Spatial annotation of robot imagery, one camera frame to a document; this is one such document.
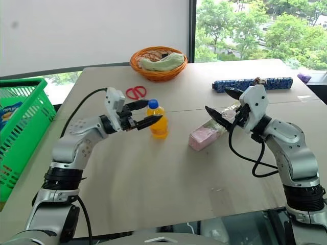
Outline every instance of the blue fabric case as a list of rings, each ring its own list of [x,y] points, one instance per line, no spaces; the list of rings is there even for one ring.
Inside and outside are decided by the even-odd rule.
[[[237,88],[245,91],[249,86],[263,84],[266,90],[291,88],[292,78],[255,78],[255,79],[237,79],[237,80],[218,80],[212,84],[212,88],[217,93],[225,92],[225,88]]]

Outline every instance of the pink package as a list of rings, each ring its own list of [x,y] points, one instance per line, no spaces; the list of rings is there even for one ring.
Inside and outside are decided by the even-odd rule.
[[[236,109],[240,105],[239,101],[234,102],[221,112],[222,117],[232,123],[236,115]],[[190,134],[189,145],[194,150],[200,151],[218,139],[226,131],[227,130],[223,126],[213,119],[210,119]]]
[[[200,151],[225,132],[226,129],[223,126],[210,119],[190,134],[189,145],[194,150]]]

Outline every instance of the window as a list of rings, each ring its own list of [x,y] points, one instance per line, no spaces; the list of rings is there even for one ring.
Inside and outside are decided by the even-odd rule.
[[[327,70],[327,0],[197,0],[195,62],[269,58]]]
[[[38,77],[44,78],[48,83],[44,91],[51,104],[59,105],[64,102],[81,73],[81,71],[75,71]]]

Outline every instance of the robotic arm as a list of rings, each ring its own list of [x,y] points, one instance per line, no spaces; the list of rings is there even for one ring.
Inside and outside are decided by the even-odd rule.
[[[161,116],[149,116],[141,121],[132,119],[132,111],[148,105],[139,100],[124,105],[121,91],[108,88],[105,106],[108,115],[81,119],[70,124],[68,132],[58,140],[52,152],[52,163],[44,183],[33,200],[33,209],[23,232],[5,245],[57,245],[72,239],[78,221],[78,199],[82,173],[95,145],[119,131],[146,128]]]
[[[287,244],[327,244],[327,205],[322,197],[325,189],[320,185],[318,164],[306,146],[303,131],[295,124],[266,115],[268,100],[263,85],[244,92],[232,88],[226,92],[241,103],[233,124],[214,109],[206,110],[227,130],[238,125],[273,152],[291,217],[291,222],[285,223]]]

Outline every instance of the table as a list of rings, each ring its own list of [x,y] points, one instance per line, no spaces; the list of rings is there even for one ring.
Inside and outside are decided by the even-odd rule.
[[[154,139],[148,129],[113,134],[94,149],[83,173],[87,179],[80,185],[94,235],[283,206],[285,196],[279,176],[254,178],[252,163],[229,150],[227,134],[201,152],[188,147],[189,133],[209,118],[204,105],[222,109],[233,102],[225,94],[212,93],[210,87],[213,77],[227,78],[223,70],[232,69],[245,72],[235,73],[234,78],[293,77],[292,89],[268,91],[267,114],[303,129],[307,145],[318,160],[321,183],[327,186],[327,175],[323,174],[327,173],[327,153],[322,137],[327,134],[327,107],[279,60],[189,64],[175,80],[161,84],[146,81],[130,67],[86,68],[0,212],[0,223],[5,224],[1,225],[0,240],[24,228],[32,198],[49,167],[52,147],[69,114],[91,90],[107,86],[124,90],[145,85],[149,96],[159,99],[166,108],[170,132],[165,140]],[[216,76],[209,75],[217,70]],[[104,94],[91,97],[76,118],[104,114],[103,101]],[[135,118],[144,115],[145,110],[140,110]],[[258,156],[259,145],[241,129],[236,129],[233,140],[241,154]],[[275,164],[269,150],[263,160]],[[81,214],[75,237],[83,236],[87,236],[87,229]]]

